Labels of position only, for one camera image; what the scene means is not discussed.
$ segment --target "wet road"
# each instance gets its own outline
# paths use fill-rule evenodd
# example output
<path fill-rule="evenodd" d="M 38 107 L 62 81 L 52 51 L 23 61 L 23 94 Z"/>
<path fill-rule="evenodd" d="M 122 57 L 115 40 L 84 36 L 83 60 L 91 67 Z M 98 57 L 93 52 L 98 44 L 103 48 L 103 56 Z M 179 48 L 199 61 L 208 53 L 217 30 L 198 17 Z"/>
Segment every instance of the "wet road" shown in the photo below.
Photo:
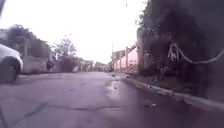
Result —
<path fill-rule="evenodd" d="M 106 73 L 21 77 L 0 87 L 0 127 L 217 128 L 223 116 L 146 92 Z"/>

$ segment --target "street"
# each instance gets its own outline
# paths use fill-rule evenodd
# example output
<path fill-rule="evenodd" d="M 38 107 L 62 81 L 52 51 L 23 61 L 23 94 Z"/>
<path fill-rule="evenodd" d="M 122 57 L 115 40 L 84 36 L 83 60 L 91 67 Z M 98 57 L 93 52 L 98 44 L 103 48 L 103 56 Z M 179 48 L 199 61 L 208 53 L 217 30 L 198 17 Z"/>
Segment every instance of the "street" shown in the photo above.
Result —
<path fill-rule="evenodd" d="M 0 86 L 3 128 L 221 128 L 224 116 L 103 72 L 22 76 Z"/>

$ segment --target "distant vehicle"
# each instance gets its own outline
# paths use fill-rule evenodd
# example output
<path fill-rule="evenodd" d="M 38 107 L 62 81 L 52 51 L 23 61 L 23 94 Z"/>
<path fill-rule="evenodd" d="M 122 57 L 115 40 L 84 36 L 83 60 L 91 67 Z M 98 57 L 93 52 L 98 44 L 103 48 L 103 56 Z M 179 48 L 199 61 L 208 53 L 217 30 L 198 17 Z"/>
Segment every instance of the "distant vehicle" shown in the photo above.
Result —
<path fill-rule="evenodd" d="M 0 82 L 13 82 L 23 69 L 20 53 L 0 44 Z"/>

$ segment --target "sky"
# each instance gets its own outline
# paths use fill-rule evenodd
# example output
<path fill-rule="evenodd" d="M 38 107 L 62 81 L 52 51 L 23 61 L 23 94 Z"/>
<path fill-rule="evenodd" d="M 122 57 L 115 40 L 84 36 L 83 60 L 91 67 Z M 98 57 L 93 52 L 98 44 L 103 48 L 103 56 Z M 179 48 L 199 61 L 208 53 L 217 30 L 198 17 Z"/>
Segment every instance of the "sky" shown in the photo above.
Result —
<path fill-rule="evenodd" d="M 6 0 L 0 28 L 21 24 L 49 44 L 71 34 L 77 55 L 107 63 L 136 41 L 145 0 Z"/>

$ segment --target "white car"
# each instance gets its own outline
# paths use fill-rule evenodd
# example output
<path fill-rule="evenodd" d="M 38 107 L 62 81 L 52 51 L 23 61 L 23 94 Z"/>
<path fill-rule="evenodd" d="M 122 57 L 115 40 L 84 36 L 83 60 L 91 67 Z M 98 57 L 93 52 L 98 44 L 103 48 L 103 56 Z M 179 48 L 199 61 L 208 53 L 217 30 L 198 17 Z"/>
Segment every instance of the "white car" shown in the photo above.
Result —
<path fill-rule="evenodd" d="M 0 44 L 0 82 L 15 81 L 22 69 L 20 53 Z"/>

